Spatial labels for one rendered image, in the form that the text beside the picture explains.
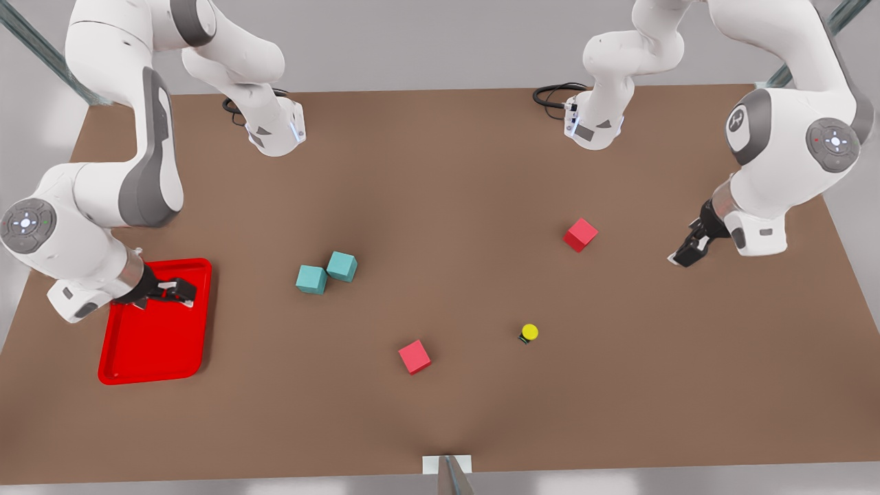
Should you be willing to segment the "red plastic tray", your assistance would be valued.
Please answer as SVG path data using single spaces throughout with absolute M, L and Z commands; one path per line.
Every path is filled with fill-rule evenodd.
M 201 367 L 210 315 L 211 263 L 189 258 L 147 266 L 161 280 L 182 278 L 194 285 L 194 304 L 152 300 L 145 310 L 110 304 L 98 364 L 98 379 L 106 385 L 188 378 Z

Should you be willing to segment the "red cube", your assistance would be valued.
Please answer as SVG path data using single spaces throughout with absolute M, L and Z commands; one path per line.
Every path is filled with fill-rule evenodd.
M 563 241 L 569 245 L 572 250 L 581 252 L 588 244 L 596 238 L 598 231 L 584 217 L 579 217 L 575 223 L 566 231 Z
M 398 354 L 410 375 L 421 372 L 432 364 L 421 340 L 415 340 L 398 350 Z

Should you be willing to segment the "teal cube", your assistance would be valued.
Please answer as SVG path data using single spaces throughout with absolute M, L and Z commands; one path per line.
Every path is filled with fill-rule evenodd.
M 304 294 L 324 294 L 328 275 L 323 267 L 301 265 L 296 277 L 296 288 Z
M 326 271 L 330 278 L 350 283 L 353 281 L 358 260 L 352 254 L 333 251 L 327 263 Z

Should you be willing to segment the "silver frame post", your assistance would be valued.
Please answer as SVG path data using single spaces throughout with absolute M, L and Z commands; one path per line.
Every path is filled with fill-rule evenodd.
M 70 72 L 62 53 L 26 20 L 8 0 L 0 0 L 0 24 L 90 106 L 112 105 L 111 101 L 86 88 L 75 78 Z
M 830 0 L 834 9 L 824 16 L 817 1 L 812 7 L 807 3 L 789 4 L 791 19 L 782 20 L 786 32 L 780 47 L 768 47 L 779 56 L 784 66 L 764 82 L 764 88 L 783 88 L 792 83 L 795 88 L 806 91 L 826 91 L 849 81 L 846 67 L 840 59 L 835 38 L 843 28 L 855 19 L 871 3 L 880 0 Z
M 437 495 L 475 495 L 467 477 L 473 472 L 470 454 L 422 457 L 422 473 L 437 475 Z

